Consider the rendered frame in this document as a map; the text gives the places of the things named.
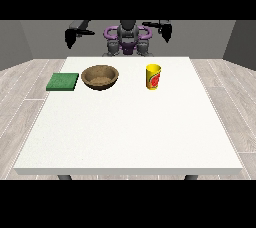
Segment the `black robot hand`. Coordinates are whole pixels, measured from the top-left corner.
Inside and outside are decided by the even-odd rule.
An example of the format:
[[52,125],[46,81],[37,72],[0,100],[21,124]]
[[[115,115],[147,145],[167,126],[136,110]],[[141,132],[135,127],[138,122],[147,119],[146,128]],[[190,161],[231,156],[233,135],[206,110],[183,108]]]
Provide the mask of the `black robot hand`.
[[67,29],[65,31],[65,42],[67,44],[67,47],[71,49],[76,42],[76,38],[82,37],[83,35],[94,35],[94,32],[90,30]]
[[153,23],[153,22],[143,22],[143,26],[151,27],[151,28],[157,28],[158,33],[162,35],[162,38],[165,40],[166,43],[169,42],[172,36],[172,24],[166,24],[166,25],[161,25],[159,22],[158,23]]

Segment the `green square pad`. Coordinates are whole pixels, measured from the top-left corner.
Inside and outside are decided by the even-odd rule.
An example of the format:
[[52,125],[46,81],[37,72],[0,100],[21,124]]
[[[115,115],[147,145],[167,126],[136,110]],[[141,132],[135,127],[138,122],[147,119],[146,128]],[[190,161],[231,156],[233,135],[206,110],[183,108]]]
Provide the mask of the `green square pad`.
[[75,89],[78,73],[54,73],[47,86],[47,91],[73,91]]

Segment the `yellow cup with melon print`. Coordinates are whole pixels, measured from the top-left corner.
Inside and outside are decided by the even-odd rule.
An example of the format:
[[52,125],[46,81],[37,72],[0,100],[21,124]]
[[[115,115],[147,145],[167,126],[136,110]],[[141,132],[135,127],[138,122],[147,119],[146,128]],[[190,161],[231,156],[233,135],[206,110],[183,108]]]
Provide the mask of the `yellow cup with melon print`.
[[156,90],[161,74],[161,66],[158,64],[148,64],[146,66],[146,87],[149,90]]

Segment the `brown wooden bowl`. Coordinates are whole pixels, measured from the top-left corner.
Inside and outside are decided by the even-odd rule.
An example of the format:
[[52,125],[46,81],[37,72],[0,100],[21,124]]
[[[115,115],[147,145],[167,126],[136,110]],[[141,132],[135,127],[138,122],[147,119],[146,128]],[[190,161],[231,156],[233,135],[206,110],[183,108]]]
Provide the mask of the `brown wooden bowl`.
[[106,90],[112,87],[119,77],[116,68],[109,65],[88,67],[81,74],[83,83],[93,90]]

